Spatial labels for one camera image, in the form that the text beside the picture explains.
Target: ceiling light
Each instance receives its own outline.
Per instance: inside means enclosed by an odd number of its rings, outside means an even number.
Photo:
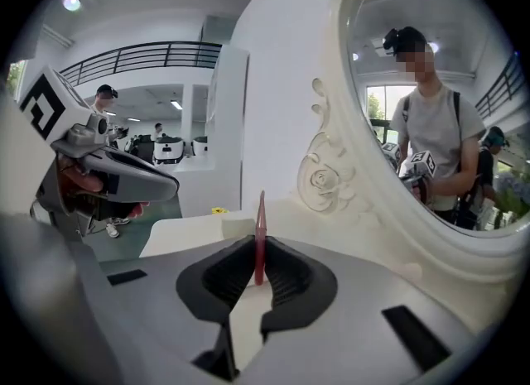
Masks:
[[[175,107],[177,110],[182,110],[181,105],[176,101],[171,101],[171,103],[173,104],[173,107]]]
[[[438,50],[440,49],[440,47],[438,46],[436,42],[429,42],[429,46],[431,47],[432,52],[434,53],[437,53]]]
[[[63,0],[63,7],[68,11],[77,11],[81,8],[80,0]]]

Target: yellow object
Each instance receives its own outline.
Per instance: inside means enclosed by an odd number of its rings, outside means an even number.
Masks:
[[[221,213],[228,213],[229,211],[227,209],[222,209],[221,207],[215,207],[212,209],[212,214],[221,214]]]

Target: white sneaker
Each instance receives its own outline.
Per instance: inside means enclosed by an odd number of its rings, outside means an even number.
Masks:
[[[120,219],[119,217],[113,217],[114,226],[121,226],[122,224],[127,224],[131,219]]]
[[[119,236],[119,232],[113,224],[107,223],[106,228],[110,238],[117,238]]]

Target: white pillar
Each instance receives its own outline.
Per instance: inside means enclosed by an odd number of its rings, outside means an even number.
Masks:
[[[193,84],[185,84],[182,96],[181,138],[185,141],[186,150],[191,148],[191,122],[193,119]]]

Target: white carved frame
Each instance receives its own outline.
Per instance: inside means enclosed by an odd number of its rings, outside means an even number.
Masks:
[[[324,74],[312,87],[321,117],[298,174],[302,201],[323,215],[370,212],[381,228],[396,229],[445,272],[474,282],[503,282],[519,272],[527,253],[528,224],[491,232],[450,227],[418,204],[380,151],[349,69],[347,34],[363,0],[330,0]]]

